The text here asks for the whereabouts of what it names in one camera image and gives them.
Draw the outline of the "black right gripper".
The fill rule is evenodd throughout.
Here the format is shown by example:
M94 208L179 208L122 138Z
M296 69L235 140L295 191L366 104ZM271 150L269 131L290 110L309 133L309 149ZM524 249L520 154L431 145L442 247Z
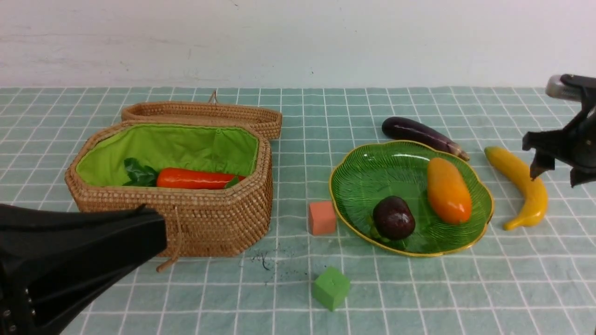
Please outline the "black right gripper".
M545 93L551 98L579 102L581 109L562 129L526 132L522 149L535 151L529 168L531 180L554 170L555 162L559 161L573 167L569 178L572 188L595 182L596 79L555 74L550 77Z

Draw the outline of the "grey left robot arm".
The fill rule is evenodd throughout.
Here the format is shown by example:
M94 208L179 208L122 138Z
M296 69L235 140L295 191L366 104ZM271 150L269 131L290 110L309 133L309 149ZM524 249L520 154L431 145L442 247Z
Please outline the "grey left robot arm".
M2 204L1 333L59 335L166 247L165 220L145 205L75 213Z

